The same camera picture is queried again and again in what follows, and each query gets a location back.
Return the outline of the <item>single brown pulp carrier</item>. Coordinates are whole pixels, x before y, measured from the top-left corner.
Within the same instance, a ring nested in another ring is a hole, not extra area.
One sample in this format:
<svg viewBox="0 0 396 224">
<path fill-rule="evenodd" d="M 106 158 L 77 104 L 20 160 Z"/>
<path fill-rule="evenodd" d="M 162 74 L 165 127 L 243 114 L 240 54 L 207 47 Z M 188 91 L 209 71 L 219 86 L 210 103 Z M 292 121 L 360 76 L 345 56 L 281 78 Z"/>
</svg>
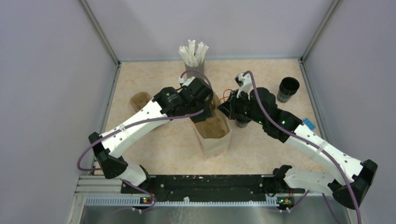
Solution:
<svg viewBox="0 0 396 224">
<path fill-rule="evenodd" d="M 195 125 L 203 139 L 220 139 L 229 132 L 224 115 L 216 108 L 215 104 L 210 105 L 212 116 Z"/>
</svg>

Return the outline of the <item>teddy bear paper bag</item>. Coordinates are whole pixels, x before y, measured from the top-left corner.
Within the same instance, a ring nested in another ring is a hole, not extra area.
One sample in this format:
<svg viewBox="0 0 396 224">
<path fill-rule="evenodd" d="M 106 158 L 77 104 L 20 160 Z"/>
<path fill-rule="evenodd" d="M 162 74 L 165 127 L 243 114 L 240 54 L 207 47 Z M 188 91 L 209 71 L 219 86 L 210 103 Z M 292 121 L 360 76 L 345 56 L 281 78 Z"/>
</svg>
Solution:
<svg viewBox="0 0 396 224">
<path fill-rule="evenodd" d="M 214 93 L 210 104 L 212 117 L 194 124 L 194 131 L 205 159 L 226 153 L 231 141 L 232 130 L 229 127 L 228 120 L 217 109 L 217 106 L 220 105 L 219 101 L 220 98 Z"/>
</svg>

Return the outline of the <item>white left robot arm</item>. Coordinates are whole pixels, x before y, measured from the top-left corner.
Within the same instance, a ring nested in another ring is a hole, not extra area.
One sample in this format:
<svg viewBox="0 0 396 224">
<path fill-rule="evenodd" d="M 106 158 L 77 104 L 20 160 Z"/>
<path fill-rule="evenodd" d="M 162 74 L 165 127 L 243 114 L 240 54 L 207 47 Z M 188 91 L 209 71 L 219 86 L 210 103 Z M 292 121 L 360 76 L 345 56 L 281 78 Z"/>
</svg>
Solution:
<svg viewBox="0 0 396 224">
<path fill-rule="evenodd" d="M 138 139 L 172 120 L 190 118 L 194 123 L 206 120 L 212 115 L 212 98 L 211 86 L 192 77 L 180 89 L 162 88 L 142 109 L 113 130 L 91 133 L 88 140 L 104 177 L 126 180 L 137 192 L 146 192 L 149 175 L 143 166 L 125 160 L 123 153 Z"/>
</svg>

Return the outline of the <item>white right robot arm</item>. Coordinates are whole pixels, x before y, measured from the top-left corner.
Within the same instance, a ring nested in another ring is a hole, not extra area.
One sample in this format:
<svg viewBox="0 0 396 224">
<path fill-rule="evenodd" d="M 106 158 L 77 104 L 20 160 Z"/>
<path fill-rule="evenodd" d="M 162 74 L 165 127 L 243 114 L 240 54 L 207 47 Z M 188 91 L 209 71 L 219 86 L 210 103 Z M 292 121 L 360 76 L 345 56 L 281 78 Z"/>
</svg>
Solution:
<svg viewBox="0 0 396 224">
<path fill-rule="evenodd" d="M 217 108 L 229 119 L 241 123 L 260 124 L 264 132 L 280 142 L 294 147 L 321 165 L 326 171 L 301 170 L 283 165 L 274 179 L 279 192 L 290 188 L 309 189 L 331 194 L 341 205 L 354 209 L 360 206 L 372 185 L 378 165 L 372 160 L 360 161 L 316 135 L 301 119 L 277 107 L 276 97 L 259 87 L 249 94 L 231 91 L 229 98 Z"/>
</svg>

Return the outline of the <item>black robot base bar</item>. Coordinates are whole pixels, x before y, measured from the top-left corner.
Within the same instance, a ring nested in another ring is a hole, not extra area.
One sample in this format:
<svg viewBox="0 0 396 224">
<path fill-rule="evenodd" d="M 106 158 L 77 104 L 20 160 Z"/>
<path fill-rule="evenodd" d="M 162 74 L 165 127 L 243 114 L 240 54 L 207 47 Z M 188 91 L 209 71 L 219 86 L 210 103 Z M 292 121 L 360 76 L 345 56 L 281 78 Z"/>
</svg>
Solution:
<svg viewBox="0 0 396 224">
<path fill-rule="evenodd" d="M 156 175 L 139 186 L 158 202 L 260 202 L 270 196 L 304 193 L 272 175 Z"/>
</svg>

